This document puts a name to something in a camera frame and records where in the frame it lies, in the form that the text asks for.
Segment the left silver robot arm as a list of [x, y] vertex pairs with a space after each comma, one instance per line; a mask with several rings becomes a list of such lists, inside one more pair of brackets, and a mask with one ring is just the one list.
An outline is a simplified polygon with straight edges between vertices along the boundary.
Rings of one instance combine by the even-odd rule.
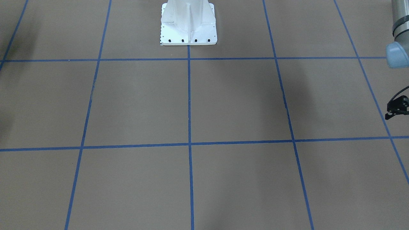
[[392, 69], [409, 66], [409, 1], [392, 0], [393, 42], [386, 45], [387, 64]]

